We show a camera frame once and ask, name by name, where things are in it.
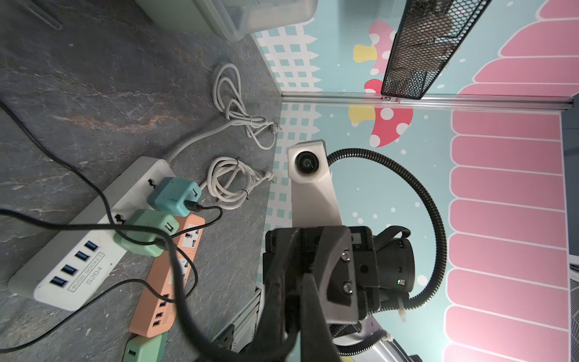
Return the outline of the orange power strip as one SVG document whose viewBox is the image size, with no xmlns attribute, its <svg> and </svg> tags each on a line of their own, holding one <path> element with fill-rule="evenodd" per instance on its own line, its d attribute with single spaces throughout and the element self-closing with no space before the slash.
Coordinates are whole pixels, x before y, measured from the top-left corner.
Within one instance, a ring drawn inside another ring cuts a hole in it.
<svg viewBox="0 0 579 362">
<path fill-rule="evenodd" d="M 176 246 L 194 259 L 203 231 L 201 229 L 187 232 L 174 239 Z M 167 252 L 153 261 L 147 282 L 163 297 L 173 299 L 173 274 Z M 143 289 L 134 315 L 129 324 L 131 333 L 152 338 L 169 331 L 176 321 L 176 310 L 173 303 L 167 303 L 155 297 L 147 288 Z"/>
</svg>

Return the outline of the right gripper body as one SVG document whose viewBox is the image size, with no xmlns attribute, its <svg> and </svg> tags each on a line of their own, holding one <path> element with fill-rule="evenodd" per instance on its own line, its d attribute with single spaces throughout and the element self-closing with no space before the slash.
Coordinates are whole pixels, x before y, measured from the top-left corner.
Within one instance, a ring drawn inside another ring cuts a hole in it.
<svg viewBox="0 0 579 362">
<path fill-rule="evenodd" d="M 299 298 L 287 300 L 286 308 L 289 310 L 300 311 L 302 279 L 305 274 L 312 274 L 321 228 L 300 228 Z M 402 226 L 390 226 L 374 235 L 365 226 L 349 229 L 356 276 L 358 321 L 371 313 L 384 310 L 388 303 L 393 303 L 395 309 L 408 309 L 416 271 L 413 247 L 409 240 L 410 230 Z"/>
</svg>

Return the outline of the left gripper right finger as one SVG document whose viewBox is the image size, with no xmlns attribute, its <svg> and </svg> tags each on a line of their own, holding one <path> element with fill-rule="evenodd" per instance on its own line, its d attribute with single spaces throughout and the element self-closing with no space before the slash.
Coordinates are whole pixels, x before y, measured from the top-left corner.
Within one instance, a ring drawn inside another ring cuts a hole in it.
<svg viewBox="0 0 579 362">
<path fill-rule="evenodd" d="M 324 318 L 315 278 L 305 274 L 300 291 L 301 361 L 341 361 Z"/>
</svg>

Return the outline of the green adapter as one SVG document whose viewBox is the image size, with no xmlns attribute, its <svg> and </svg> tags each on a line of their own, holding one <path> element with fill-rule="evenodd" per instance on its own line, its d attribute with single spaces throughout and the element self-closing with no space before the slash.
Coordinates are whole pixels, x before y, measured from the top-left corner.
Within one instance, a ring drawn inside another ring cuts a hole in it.
<svg viewBox="0 0 579 362">
<path fill-rule="evenodd" d="M 149 226 L 156 229 L 162 229 L 168 235 L 173 235 L 179 230 L 179 222 L 174 216 L 170 214 L 163 213 L 161 211 L 153 210 L 138 210 L 128 221 L 127 224 L 130 226 Z M 119 233 L 116 233 L 113 240 L 120 247 L 124 248 L 131 253 L 159 257 L 164 253 L 164 242 L 161 241 L 161 247 L 157 245 L 158 235 L 149 232 L 126 232 L 123 231 L 122 234 L 128 236 L 128 238 L 135 241 L 148 243 L 148 245 L 134 244 L 123 238 Z"/>
<path fill-rule="evenodd" d="M 168 333 L 151 338 L 135 336 L 127 342 L 123 362 L 160 362 L 164 357 Z"/>
</svg>

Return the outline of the green adapter front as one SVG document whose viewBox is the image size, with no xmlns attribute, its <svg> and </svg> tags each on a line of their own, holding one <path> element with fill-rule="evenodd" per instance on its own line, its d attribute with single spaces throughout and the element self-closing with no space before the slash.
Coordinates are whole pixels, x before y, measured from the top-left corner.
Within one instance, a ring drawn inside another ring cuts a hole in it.
<svg viewBox="0 0 579 362">
<path fill-rule="evenodd" d="M 151 338 L 135 336 L 127 342 L 123 362 L 160 362 L 164 357 L 168 333 Z"/>
</svg>

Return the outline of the white power strip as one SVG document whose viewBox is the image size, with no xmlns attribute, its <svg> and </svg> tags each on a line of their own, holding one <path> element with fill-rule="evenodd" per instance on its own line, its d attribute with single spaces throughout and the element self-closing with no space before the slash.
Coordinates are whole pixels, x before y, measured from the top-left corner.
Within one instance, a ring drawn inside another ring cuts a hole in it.
<svg viewBox="0 0 579 362">
<path fill-rule="evenodd" d="M 155 186 L 174 175 L 162 159 L 138 158 L 103 191 L 116 223 L 148 209 L 147 199 Z M 59 232 L 11 277 L 8 290 L 66 311 L 78 310 L 126 253 L 115 242 L 115 234 L 113 230 Z"/>
</svg>

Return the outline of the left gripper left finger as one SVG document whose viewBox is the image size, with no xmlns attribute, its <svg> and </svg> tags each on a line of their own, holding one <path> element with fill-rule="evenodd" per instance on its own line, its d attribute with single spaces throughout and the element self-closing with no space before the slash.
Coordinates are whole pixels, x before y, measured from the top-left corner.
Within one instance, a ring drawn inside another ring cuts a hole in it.
<svg viewBox="0 0 579 362">
<path fill-rule="evenodd" d="M 290 341 L 285 338 L 285 281 L 283 275 L 268 277 L 265 283 L 265 305 L 253 338 L 255 361 L 283 360 L 289 354 Z"/>
</svg>

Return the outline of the green translucent storage box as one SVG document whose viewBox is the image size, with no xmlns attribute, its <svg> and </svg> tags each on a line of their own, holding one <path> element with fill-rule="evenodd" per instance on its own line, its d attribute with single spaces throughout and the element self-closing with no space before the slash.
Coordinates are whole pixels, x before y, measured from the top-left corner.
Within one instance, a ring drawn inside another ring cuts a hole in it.
<svg viewBox="0 0 579 362">
<path fill-rule="evenodd" d="M 136 3 L 166 30 L 213 33 L 228 42 L 309 21 L 318 8 L 316 0 L 137 0 Z"/>
</svg>

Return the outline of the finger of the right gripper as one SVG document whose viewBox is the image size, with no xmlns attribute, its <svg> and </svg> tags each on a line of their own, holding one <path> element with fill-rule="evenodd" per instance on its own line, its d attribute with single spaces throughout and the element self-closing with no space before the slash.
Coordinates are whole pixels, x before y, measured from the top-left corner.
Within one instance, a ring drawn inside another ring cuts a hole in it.
<svg viewBox="0 0 579 362">
<path fill-rule="evenodd" d="M 273 229 L 265 234 L 265 306 L 284 308 L 299 298 L 300 228 Z"/>
<path fill-rule="evenodd" d="M 321 228 L 312 274 L 324 318 L 329 324 L 358 321 L 351 232 L 346 226 Z"/>
</svg>

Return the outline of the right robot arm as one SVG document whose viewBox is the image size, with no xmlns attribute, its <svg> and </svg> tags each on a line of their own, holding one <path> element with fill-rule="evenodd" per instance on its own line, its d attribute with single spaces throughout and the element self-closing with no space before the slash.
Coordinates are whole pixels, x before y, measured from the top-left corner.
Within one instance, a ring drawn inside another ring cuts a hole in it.
<svg viewBox="0 0 579 362">
<path fill-rule="evenodd" d="M 415 261 L 410 230 L 389 226 L 378 235 L 366 226 L 344 225 L 330 173 L 344 158 L 373 161 L 393 171 L 419 196 L 435 236 L 431 279 L 413 295 Z M 284 360 L 294 347 L 303 361 L 341 361 L 384 343 L 393 360 L 410 356 L 383 330 L 351 345 L 336 337 L 378 312 L 404 315 L 429 303 L 446 272 L 447 240 L 437 205 L 420 181 L 391 158 L 369 149 L 327 153 L 321 141 L 289 148 L 293 224 L 265 235 L 262 256 L 265 306 L 250 351 L 280 349 Z"/>
</svg>

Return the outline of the teal USB charger adapter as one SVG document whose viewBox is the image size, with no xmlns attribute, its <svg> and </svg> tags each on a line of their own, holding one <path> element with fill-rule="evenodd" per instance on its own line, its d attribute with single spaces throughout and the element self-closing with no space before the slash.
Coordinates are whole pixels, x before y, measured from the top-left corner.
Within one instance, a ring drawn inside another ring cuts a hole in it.
<svg viewBox="0 0 579 362">
<path fill-rule="evenodd" d="M 187 217 L 190 210 L 185 203 L 197 202 L 200 197 L 201 188 L 195 181 L 166 177 L 154 188 L 147 202 L 156 211 L 177 217 Z"/>
</svg>

